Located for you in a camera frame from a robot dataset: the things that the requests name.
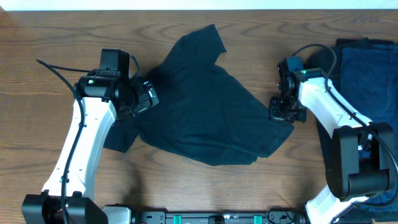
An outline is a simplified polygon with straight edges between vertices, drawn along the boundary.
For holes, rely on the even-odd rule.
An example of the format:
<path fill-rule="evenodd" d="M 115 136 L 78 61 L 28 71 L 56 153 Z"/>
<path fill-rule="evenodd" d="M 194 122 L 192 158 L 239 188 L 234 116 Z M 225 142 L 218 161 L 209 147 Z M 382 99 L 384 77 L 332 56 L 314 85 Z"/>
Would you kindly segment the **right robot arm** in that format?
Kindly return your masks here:
<path fill-rule="evenodd" d="M 331 138 L 325 161 L 326 186 L 305 205 L 307 223 L 336 223 L 357 205 L 394 189 L 397 162 L 394 132 L 355 110 L 326 73 L 316 69 L 279 69 L 280 97 L 270 102 L 270 119 L 304 121 L 310 110 Z"/>

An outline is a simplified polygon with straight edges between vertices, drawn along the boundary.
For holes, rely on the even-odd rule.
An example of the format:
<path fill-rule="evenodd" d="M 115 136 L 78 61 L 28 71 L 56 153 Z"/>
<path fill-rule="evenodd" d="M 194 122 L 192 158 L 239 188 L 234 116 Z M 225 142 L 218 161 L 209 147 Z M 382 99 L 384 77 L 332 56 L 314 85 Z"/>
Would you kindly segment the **dark teal t-shirt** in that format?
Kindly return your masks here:
<path fill-rule="evenodd" d="M 136 138 L 211 166 L 249 165 L 269 157 L 293 126 L 269 119 L 268 109 L 216 60 L 225 52 L 214 25 L 181 37 L 145 75 L 159 103 L 115 122 L 104 142 L 126 152 Z"/>

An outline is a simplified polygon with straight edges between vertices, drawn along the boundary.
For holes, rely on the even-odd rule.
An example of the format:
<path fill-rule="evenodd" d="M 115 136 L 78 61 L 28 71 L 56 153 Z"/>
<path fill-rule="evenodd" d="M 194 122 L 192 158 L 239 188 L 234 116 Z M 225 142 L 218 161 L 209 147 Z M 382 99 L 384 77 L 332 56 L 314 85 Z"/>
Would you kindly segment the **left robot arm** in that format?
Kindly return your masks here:
<path fill-rule="evenodd" d="M 75 85 L 78 99 L 58 162 L 38 195 L 22 204 L 27 223 L 138 223 L 126 205 L 94 203 L 95 179 L 105 139 L 118 119 L 158 104 L 150 81 L 83 76 Z"/>

